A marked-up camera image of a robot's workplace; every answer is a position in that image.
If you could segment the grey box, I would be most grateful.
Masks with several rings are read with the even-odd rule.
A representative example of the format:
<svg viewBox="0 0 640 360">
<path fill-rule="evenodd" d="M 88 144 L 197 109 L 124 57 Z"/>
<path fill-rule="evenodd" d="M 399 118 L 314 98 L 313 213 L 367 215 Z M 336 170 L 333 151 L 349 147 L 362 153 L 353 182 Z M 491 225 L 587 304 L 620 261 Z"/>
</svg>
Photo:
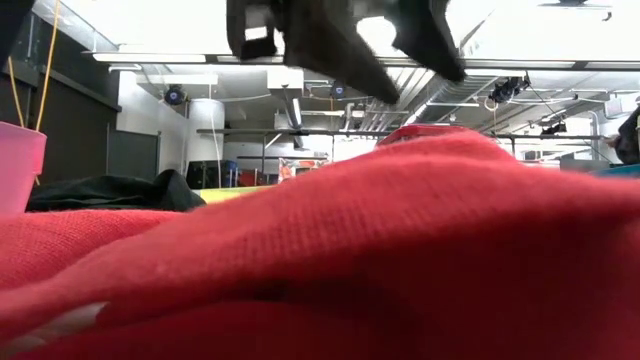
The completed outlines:
<svg viewBox="0 0 640 360">
<path fill-rule="evenodd" d="M 560 159 L 562 171 L 593 173 L 610 169 L 610 163 L 602 160 Z"/>
</svg>

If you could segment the yellow-green mat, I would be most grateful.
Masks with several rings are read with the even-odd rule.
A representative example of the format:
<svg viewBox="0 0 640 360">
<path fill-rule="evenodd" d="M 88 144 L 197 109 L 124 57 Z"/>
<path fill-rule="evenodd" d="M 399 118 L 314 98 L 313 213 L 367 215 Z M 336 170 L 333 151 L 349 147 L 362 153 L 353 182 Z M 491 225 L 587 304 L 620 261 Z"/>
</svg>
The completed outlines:
<svg viewBox="0 0 640 360">
<path fill-rule="evenodd" d="M 206 204 L 215 204 L 264 189 L 267 189 L 267 186 L 194 189 L 193 193 Z"/>
</svg>

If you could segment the silver ceiling ducts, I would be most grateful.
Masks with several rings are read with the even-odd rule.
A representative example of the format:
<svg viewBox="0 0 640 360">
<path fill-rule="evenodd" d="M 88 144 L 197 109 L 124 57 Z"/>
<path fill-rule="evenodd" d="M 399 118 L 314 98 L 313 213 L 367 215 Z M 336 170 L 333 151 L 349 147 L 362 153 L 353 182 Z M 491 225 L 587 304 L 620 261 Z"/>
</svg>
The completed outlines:
<svg viewBox="0 0 640 360">
<path fill-rule="evenodd" d="M 489 70 L 471 70 L 461 83 L 444 80 L 424 68 L 389 67 L 387 73 L 399 90 L 399 100 L 393 106 L 374 101 L 361 130 L 381 132 L 411 123 L 446 122 L 463 107 L 477 107 L 477 96 L 499 79 Z"/>
</svg>

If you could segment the red crate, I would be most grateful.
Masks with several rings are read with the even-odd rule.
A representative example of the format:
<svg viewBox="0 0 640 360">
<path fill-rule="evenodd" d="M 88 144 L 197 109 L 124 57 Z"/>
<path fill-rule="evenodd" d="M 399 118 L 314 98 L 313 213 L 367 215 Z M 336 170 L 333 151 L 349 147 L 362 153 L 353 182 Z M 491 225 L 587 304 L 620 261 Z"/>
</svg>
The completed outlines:
<svg viewBox="0 0 640 360">
<path fill-rule="evenodd" d="M 237 176 L 238 187 L 257 187 L 270 185 L 269 175 L 258 169 L 240 170 Z"/>
</svg>

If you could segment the white ceiling unit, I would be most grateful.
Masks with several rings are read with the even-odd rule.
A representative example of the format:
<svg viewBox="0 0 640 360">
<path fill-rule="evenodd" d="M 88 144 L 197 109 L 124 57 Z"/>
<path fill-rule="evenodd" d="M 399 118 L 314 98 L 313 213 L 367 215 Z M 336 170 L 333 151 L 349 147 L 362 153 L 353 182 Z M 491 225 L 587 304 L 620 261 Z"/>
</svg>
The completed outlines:
<svg viewBox="0 0 640 360">
<path fill-rule="evenodd" d="M 302 69 L 275 67 L 267 71 L 267 88 L 298 89 L 304 87 L 304 71 Z"/>
</svg>

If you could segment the teal cloth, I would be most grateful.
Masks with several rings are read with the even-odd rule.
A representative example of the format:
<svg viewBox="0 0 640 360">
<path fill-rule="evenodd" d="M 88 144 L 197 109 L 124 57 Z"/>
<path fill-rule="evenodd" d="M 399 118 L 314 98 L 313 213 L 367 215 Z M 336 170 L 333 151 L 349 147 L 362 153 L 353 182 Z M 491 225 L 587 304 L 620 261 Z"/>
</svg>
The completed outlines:
<svg viewBox="0 0 640 360">
<path fill-rule="evenodd" d="M 640 178 L 640 164 L 616 166 L 593 171 L 594 176 L 616 178 Z"/>
</svg>

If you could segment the overhead LED light bar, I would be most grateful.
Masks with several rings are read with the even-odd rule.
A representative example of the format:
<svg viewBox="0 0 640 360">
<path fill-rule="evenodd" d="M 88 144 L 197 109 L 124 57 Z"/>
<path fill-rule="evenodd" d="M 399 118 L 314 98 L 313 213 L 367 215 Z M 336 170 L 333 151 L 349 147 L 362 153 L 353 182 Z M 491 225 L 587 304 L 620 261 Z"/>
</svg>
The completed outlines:
<svg viewBox="0 0 640 360">
<path fill-rule="evenodd" d="M 177 53 L 125 53 L 83 51 L 83 56 L 105 63 L 133 64 L 213 64 L 213 65 L 283 65 L 283 58 L 259 58 L 241 61 L 231 55 L 177 54 Z M 603 60 L 515 60 L 515 59 L 467 59 L 469 69 L 558 70 L 640 72 L 640 61 Z"/>
</svg>

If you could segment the black crumpled cloth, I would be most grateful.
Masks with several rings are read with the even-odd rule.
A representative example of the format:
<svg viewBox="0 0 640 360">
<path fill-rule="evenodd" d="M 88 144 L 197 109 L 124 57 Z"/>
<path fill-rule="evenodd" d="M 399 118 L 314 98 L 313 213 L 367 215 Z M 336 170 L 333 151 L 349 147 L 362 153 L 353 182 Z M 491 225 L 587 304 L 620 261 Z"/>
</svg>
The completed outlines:
<svg viewBox="0 0 640 360">
<path fill-rule="evenodd" d="M 188 212 L 205 204 L 179 172 L 169 169 L 153 180 L 102 175 L 36 186 L 26 211 L 143 209 Z"/>
</svg>

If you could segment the black horizontal rail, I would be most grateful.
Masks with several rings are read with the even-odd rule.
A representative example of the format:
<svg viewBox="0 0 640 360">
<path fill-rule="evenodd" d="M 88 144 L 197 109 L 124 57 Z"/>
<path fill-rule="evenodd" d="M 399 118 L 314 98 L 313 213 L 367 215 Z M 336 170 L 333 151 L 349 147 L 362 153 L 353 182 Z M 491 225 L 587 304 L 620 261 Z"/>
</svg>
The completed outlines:
<svg viewBox="0 0 640 360">
<path fill-rule="evenodd" d="M 222 134 L 222 135 L 293 135 L 293 136 L 311 136 L 311 135 L 323 135 L 323 136 L 371 136 L 371 137 L 386 137 L 394 135 L 399 132 L 401 135 L 409 130 L 427 130 L 425 126 L 418 127 L 402 127 L 396 131 L 342 131 L 342 130 L 322 130 L 322 129 L 197 129 L 197 134 Z M 520 134 L 484 134 L 491 138 L 496 139 L 541 139 L 541 140 L 589 140 L 597 141 L 605 139 L 604 136 L 599 135 L 520 135 Z"/>
</svg>

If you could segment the large red knit cloth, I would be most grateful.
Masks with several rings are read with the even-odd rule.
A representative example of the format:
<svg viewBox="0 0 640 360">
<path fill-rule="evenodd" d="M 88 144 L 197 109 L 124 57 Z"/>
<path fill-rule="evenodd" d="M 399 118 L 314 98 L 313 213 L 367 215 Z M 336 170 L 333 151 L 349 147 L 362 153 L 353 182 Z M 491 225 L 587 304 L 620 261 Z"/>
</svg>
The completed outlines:
<svg viewBox="0 0 640 360">
<path fill-rule="evenodd" d="M 0 360 L 640 360 L 640 181 L 461 131 L 188 213 L 0 220 Z"/>
</svg>

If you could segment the colourful printed banner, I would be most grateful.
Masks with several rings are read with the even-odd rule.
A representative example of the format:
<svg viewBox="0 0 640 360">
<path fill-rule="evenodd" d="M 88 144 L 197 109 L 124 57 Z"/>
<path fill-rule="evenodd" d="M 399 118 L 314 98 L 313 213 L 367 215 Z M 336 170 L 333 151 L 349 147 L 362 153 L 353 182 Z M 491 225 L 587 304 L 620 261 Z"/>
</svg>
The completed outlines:
<svg viewBox="0 0 640 360">
<path fill-rule="evenodd" d="M 282 183 L 288 181 L 296 176 L 321 168 L 328 164 L 328 161 L 323 160 L 293 160 L 293 159 L 279 159 L 279 173 L 278 182 Z"/>
</svg>

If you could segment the black equipment case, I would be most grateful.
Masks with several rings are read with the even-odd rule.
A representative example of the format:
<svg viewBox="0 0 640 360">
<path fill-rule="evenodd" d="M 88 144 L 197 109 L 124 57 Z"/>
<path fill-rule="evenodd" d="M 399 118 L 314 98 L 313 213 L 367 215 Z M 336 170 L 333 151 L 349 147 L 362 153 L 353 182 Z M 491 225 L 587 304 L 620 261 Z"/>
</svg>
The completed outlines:
<svg viewBox="0 0 640 360">
<path fill-rule="evenodd" d="M 236 185 L 237 163 L 229 160 L 190 161 L 186 182 L 191 189 L 230 188 Z"/>
</svg>

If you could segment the pink plastic container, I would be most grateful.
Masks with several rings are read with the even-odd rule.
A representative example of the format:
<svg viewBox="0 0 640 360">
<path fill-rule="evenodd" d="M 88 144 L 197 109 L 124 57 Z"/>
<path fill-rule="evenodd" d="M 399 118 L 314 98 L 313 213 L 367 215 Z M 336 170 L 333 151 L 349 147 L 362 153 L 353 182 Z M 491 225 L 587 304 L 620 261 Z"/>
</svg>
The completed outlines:
<svg viewBox="0 0 640 360">
<path fill-rule="evenodd" d="M 47 137 L 0 122 L 0 217 L 23 213 L 43 168 Z"/>
</svg>

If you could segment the person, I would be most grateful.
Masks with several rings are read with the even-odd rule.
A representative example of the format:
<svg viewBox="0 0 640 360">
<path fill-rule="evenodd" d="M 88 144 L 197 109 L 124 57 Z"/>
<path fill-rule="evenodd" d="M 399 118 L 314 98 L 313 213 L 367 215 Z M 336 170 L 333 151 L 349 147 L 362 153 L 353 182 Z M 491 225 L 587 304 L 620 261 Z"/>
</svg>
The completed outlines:
<svg viewBox="0 0 640 360">
<path fill-rule="evenodd" d="M 615 151 L 618 159 L 625 165 L 640 164 L 639 119 L 640 105 L 618 128 L 618 134 L 605 140 L 607 146 Z"/>
</svg>

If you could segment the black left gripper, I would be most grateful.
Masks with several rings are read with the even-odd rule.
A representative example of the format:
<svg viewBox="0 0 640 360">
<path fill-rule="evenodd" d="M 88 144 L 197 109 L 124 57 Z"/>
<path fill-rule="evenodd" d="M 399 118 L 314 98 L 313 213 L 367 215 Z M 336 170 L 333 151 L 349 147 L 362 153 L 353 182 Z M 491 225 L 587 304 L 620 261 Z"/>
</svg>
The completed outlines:
<svg viewBox="0 0 640 360">
<path fill-rule="evenodd" d="M 283 62 L 323 74 L 393 105 L 399 93 L 371 48 L 357 33 L 347 0 L 226 0 L 226 34 L 241 61 L 277 54 L 282 15 Z"/>
</svg>

